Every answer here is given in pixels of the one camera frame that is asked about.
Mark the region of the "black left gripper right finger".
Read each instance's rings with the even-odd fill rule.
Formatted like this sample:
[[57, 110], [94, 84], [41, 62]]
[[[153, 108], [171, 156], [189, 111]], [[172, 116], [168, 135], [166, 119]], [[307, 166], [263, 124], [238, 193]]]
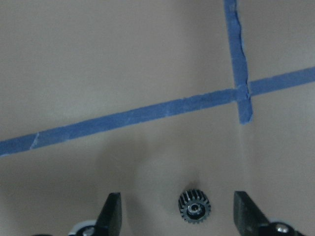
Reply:
[[245, 191], [235, 191], [233, 220], [241, 236], [302, 236], [291, 225], [271, 222]]

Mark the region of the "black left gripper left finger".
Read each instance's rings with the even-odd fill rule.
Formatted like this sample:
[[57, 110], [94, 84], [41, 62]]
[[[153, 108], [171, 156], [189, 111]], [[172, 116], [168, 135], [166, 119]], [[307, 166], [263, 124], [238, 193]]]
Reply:
[[110, 193], [96, 220], [86, 220], [72, 227], [68, 236], [119, 236], [122, 227], [122, 199]]

